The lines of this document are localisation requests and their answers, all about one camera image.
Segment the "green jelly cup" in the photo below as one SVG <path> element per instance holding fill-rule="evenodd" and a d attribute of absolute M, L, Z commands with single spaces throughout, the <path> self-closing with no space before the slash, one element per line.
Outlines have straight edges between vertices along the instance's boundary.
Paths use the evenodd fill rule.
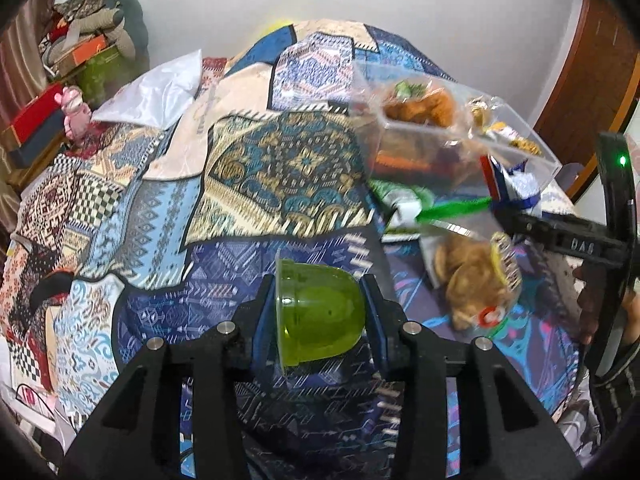
<path fill-rule="evenodd" d="M 323 264 L 276 261 L 277 336 L 284 368 L 333 358 L 361 338 L 366 306 L 348 272 Z"/>

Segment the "orange box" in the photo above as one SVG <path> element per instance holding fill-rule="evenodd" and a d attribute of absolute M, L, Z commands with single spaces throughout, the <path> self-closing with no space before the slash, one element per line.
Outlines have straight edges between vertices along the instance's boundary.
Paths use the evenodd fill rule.
<path fill-rule="evenodd" d="M 59 77 L 64 77 L 87 62 L 89 58 L 103 51 L 106 47 L 107 40 L 104 35 L 86 37 L 54 59 L 54 72 Z"/>

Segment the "brown wooden door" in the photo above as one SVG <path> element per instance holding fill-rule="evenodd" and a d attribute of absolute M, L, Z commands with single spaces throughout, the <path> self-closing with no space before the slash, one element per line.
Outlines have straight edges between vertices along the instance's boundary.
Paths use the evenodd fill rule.
<path fill-rule="evenodd" d="M 535 130 L 567 169 L 582 171 L 563 186 L 578 200 L 597 175 L 600 132 L 628 125 L 639 96 L 639 47 L 605 0 L 582 0 L 570 50 Z"/>

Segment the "yellow red snack bag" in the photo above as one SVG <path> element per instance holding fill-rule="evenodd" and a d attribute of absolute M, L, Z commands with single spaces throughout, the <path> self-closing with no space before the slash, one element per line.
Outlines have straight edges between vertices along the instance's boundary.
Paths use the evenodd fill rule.
<path fill-rule="evenodd" d="M 494 98 L 485 99 L 482 96 L 467 102 L 466 108 L 471 114 L 474 131 L 490 140 L 508 144 L 511 148 L 541 156 L 541 148 L 535 141 L 521 136 L 506 122 L 497 119 L 496 114 L 500 107 Z"/>

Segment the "clear plastic storage bin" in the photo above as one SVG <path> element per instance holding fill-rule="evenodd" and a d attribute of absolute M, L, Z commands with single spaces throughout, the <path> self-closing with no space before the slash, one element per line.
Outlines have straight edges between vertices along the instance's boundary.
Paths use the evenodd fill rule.
<path fill-rule="evenodd" d="M 540 186 L 561 168 L 507 102 L 405 67 L 355 62 L 349 115 L 370 179 L 485 196 L 483 156 L 506 168 L 522 166 Z"/>

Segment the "blue white red snack bag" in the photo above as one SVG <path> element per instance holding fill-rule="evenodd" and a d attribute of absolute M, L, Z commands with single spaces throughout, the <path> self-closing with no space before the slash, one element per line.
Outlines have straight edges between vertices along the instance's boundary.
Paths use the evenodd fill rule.
<path fill-rule="evenodd" d="M 524 214 L 541 215 L 540 186 L 536 177 L 527 171 L 527 160 L 506 167 L 494 156 L 483 155 L 480 166 L 494 211 L 512 209 Z"/>

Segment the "clear peanut snack bag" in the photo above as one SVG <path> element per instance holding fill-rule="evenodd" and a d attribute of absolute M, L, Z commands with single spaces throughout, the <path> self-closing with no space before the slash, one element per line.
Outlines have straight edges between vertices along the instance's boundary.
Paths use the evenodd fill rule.
<path fill-rule="evenodd" d="M 388 119 L 450 128 L 454 125 L 458 104 L 446 88 L 428 82 L 396 82 L 388 92 L 383 105 Z"/>

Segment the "green patterned box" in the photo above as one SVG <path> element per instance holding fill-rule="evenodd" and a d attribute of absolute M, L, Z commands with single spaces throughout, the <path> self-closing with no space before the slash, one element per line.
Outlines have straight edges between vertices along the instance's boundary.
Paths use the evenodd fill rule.
<path fill-rule="evenodd" d="M 84 100 L 96 110 L 117 91 L 136 78 L 134 62 L 124 58 L 115 46 L 93 55 L 74 76 Z"/>

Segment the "yellow round object behind bed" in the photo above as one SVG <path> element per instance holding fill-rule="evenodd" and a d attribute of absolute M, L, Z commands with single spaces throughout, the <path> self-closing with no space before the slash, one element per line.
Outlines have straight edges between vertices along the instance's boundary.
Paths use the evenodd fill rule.
<path fill-rule="evenodd" d="M 282 27 L 288 27 L 292 24 L 292 22 L 290 20 L 281 20 L 281 21 L 276 21 L 273 23 L 270 23 L 269 25 L 267 25 L 265 27 L 265 29 L 262 31 L 262 34 L 264 36 L 271 34 L 272 32 L 275 32 L 276 30 L 282 28 Z"/>

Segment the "green white snack packet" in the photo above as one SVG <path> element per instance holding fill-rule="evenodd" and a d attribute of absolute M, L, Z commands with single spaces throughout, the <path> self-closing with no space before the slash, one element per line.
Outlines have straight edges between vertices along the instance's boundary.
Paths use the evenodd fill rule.
<path fill-rule="evenodd" d="M 423 223 L 477 214 L 491 205 L 490 197 L 438 202 L 432 191 L 419 185 L 376 179 L 368 185 L 382 208 L 387 234 L 414 233 Z"/>

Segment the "grey green stuffed cushion pile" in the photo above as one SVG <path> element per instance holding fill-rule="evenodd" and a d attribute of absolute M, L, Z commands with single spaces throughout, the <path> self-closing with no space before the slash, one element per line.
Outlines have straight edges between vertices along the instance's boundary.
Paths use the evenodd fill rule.
<path fill-rule="evenodd" d="M 76 25 L 80 40 L 102 35 L 127 60 L 149 58 L 149 32 L 138 0 L 66 0 L 55 3 L 50 30 L 40 40 L 41 53 L 64 44 L 70 26 Z"/>

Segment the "red gift box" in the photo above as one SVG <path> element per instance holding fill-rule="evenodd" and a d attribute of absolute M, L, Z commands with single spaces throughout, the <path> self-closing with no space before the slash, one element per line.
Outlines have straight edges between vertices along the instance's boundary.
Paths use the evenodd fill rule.
<path fill-rule="evenodd" d="M 62 93 L 59 82 L 29 102 L 1 133 L 1 146 L 16 168 L 30 166 L 51 141 L 64 132 L 64 114 L 55 96 Z"/>

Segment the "white pillow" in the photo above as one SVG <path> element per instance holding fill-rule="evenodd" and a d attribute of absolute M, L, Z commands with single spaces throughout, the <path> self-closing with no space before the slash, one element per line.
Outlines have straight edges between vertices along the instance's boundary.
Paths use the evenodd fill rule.
<path fill-rule="evenodd" d="M 148 70 L 105 101 L 92 119 L 168 129 L 193 103 L 202 61 L 202 51 L 196 50 Z"/>

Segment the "pink plush toy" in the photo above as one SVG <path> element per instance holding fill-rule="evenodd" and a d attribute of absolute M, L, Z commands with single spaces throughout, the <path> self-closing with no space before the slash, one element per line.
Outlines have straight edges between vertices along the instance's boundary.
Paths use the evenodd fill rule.
<path fill-rule="evenodd" d="M 64 131 L 68 140 L 81 143 L 88 132 L 92 110 L 76 86 L 65 86 L 54 96 L 64 115 Z"/>

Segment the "patchwork patterned bed quilt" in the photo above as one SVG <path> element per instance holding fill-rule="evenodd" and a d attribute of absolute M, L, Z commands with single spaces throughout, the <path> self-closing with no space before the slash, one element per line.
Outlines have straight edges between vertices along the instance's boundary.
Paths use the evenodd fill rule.
<path fill-rule="evenodd" d="M 382 211 L 347 118 L 352 62 L 454 80 L 386 30 L 301 22 L 232 58 L 221 82 L 203 77 L 174 128 L 120 122 L 90 156 L 58 156 L 21 204 L 3 269 L 1 401 L 23 422 L 43 419 L 66 451 L 143 344 L 195 339 L 231 318 L 276 255 L 372 273 L 409 318 L 466 335 L 434 301 L 418 243 L 381 244 Z M 550 271 L 527 249 L 517 249 L 522 302 L 489 337 L 560 422 L 590 408 L 584 383 L 576 388 L 577 344 L 560 324 L 568 312 L 554 301 L 570 267 L 555 258 Z M 67 270 L 70 298 L 30 312 L 36 285 Z M 277 367 L 270 393 L 236 390 L 254 478 L 388 478 L 401 385 L 381 380 L 364 338 L 317 364 L 293 383 Z"/>

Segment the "brown cookies clear bag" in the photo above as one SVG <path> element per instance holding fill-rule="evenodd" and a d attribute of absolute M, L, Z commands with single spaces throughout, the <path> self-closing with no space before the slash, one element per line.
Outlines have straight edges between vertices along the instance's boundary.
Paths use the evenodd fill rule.
<path fill-rule="evenodd" d="M 504 322 L 522 288 L 511 237 L 484 200 L 416 217 L 426 270 L 458 332 L 487 333 Z"/>

